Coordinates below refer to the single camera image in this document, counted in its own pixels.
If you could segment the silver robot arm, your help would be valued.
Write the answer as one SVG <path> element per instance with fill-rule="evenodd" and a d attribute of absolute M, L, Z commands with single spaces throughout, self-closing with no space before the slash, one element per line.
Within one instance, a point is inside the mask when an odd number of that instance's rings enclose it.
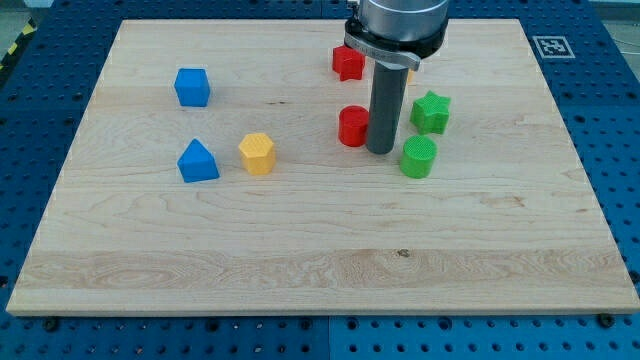
<path fill-rule="evenodd" d="M 344 44 L 391 69 L 416 71 L 441 47 L 448 8 L 448 0 L 361 0 Z"/>

